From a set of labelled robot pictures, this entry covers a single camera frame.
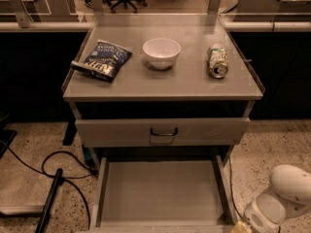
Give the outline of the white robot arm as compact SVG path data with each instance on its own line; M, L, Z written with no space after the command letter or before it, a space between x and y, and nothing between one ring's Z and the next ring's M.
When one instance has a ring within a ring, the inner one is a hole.
M293 165L278 165L269 187L244 210L230 233L273 233L287 219L311 211L311 174Z

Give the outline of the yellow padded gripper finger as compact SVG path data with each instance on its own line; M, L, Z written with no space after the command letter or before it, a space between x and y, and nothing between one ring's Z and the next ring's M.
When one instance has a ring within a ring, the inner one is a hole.
M230 230L230 233L251 233L248 225L242 221L238 221Z

